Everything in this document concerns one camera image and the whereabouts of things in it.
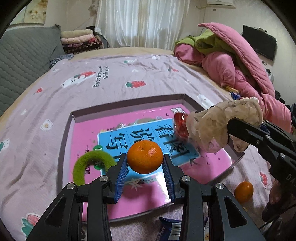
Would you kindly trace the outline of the person's right hand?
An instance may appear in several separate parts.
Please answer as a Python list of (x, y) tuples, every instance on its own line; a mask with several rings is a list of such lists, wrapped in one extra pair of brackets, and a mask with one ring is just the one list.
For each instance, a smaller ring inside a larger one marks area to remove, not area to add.
[(278, 203), (281, 199), (281, 194), (282, 194), (281, 184), (278, 180), (274, 180), (273, 187), (269, 193), (269, 203), (271, 205)]

